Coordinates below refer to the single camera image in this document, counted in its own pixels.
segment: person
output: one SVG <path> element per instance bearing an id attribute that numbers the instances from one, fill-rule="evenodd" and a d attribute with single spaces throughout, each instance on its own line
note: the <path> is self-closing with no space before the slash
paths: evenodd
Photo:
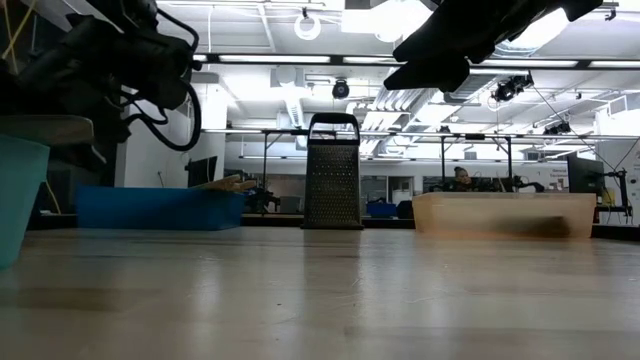
<path id="1" fill-rule="evenodd" d="M 454 181 L 446 184 L 444 187 L 444 191 L 453 191 L 453 192 L 467 192 L 473 191 L 473 181 L 471 177 L 469 177 L 469 173 L 465 168 L 456 166 L 453 169 L 455 172 Z"/>
<path id="2" fill-rule="evenodd" d="M 464 185 L 466 187 L 471 185 L 471 178 L 469 177 L 469 173 L 465 168 L 456 166 L 456 168 L 453 169 L 453 171 L 455 171 L 455 174 L 456 174 L 456 183 L 460 185 Z"/>

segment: wooden crate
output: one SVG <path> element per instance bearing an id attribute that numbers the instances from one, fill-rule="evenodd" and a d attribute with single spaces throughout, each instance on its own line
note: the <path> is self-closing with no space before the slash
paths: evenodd
<path id="1" fill-rule="evenodd" d="M 413 198 L 416 230 L 444 238 L 589 238 L 595 194 L 429 193 Z"/>

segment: monitor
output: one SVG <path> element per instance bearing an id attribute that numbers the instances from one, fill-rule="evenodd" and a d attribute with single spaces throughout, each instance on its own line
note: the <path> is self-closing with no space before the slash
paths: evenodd
<path id="1" fill-rule="evenodd" d="M 188 186 L 194 187 L 213 181 L 216 173 L 217 156 L 198 161 L 189 161 L 185 170 L 189 172 Z"/>
<path id="2" fill-rule="evenodd" d="M 581 159 L 577 154 L 567 156 L 569 167 L 569 191 L 602 195 L 604 165 L 600 161 Z"/>

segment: white ceiling beam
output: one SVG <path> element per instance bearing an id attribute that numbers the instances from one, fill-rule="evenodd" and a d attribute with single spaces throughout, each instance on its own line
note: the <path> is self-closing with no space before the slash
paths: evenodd
<path id="1" fill-rule="evenodd" d="M 267 14 L 264 11 L 264 4 L 258 4 L 258 13 L 260 14 L 260 20 L 262 20 L 262 26 L 264 27 L 264 33 L 267 36 L 267 40 L 269 41 L 269 48 L 271 48 L 272 53 L 276 53 L 276 43 L 273 40 L 273 34 L 271 33 L 271 28 L 269 27 L 269 21 L 267 20 Z"/>

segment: blue box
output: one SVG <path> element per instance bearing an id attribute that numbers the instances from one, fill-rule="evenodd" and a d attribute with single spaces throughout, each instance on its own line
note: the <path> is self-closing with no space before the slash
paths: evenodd
<path id="1" fill-rule="evenodd" d="M 202 189 L 81 186 L 78 227 L 144 230 L 224 230 L 240 226 L 244 195 Z"/>
<path id="2" fill-rule="evenodd" d="M 374 218 L 392 218 L 396 216 L 395 204 L 367 204 L 367 214 Z"/>

